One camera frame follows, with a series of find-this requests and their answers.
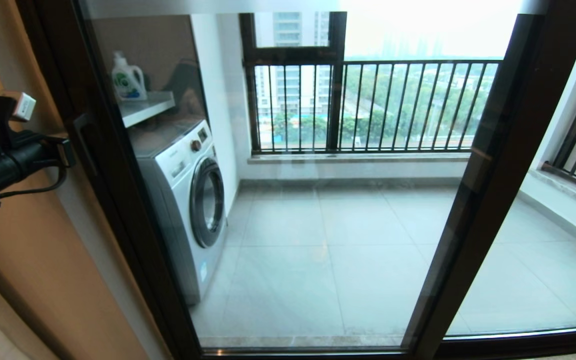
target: dark metal door frame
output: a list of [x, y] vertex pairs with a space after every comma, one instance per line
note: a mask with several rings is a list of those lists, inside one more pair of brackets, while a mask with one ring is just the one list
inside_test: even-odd
[[[172, 356], [277, 358], [282, 349], [202, 351], [181, 289], [172, 276], [162, 233], [112, 89], [100, 71], [94, 32], [79, 3], [16, 2], [80, 163]], [[315, 348], [297, 353], [283, 349], [282, 358], [496, 359], [576, 351], [576, 331], [444, 339], [526, 175], [532, 160], [528, 155], [537, 152], [576, 59], [576, 1], [553, 0], [545, 16], [529, 16], [523, 26], [528, 31], [523, 37], [513, 35], [519, 41], [514, 44], [515, 51], [509, 46], [513, 57], [508, 60], [512, 61], [503, 62], [507, 77], [493, 85], [496, 90], [491, 93], [497, 95], [488, 100], [475, 135], [474, 155], [410, 320], [405, 337], [409, 352], [348, 348], [342, 350], [350, 352], [343, 353]], [[513, 61], [519, 68], [510, 68]]]

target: washing machine drum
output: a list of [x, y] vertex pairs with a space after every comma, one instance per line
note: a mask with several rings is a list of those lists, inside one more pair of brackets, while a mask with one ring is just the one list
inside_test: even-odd
[[190, 222], [194, 239], [210, 248], [224, 226], [224, 181], [217, 162], [206, 157], [197, 164], [190, 188]]

